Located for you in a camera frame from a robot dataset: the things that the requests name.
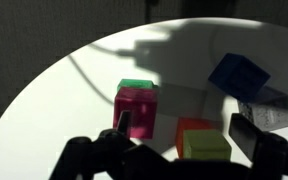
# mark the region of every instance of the blue cube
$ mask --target blue cube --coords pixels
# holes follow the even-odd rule
[[[241,102],[250,102],[270,75],[242,55],[228,53],[208,78]]]

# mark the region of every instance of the magenta cube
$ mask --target magenta cube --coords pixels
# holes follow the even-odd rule
[[[152,139],[157,108],[157,94],[153,89],[121,87],[115,97],[113,127],[120,114],[131,111],[130,137]]]

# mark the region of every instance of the dark background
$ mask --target dark background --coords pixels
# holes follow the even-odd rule
[[[72,51],[121,30],[188,17],[288,27],[288,0],[0,0],[0,116],[26,85]]]

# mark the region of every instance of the gray cube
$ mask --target gray cube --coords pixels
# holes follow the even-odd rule
[[[251,103],[238,102],[239,111],[262,131],[288,127],[288,95],[264,87]]]

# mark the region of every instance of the white table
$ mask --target white table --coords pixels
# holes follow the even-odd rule
[[[159,107],[155,140],[145,141],[164,157],[177,157],[172,145],[176,116],[186,113],[223,119],[232,161],[249,166],[227,134],[236,101],[207,84],[227,52],[250,58],[272,75],[268,85],[288,93],[288,29],[260,22],[167,21],[116,33],[71,53],[30,83],[1,117],[0,179],[48,179],[70,138],[95,140],[101,130],[110,128],[116,86],[122,78],[150,79],[168,94],[166,100],[177,93],[173,98],[178,107]],[[288,128],[275,133],[288,139]]]

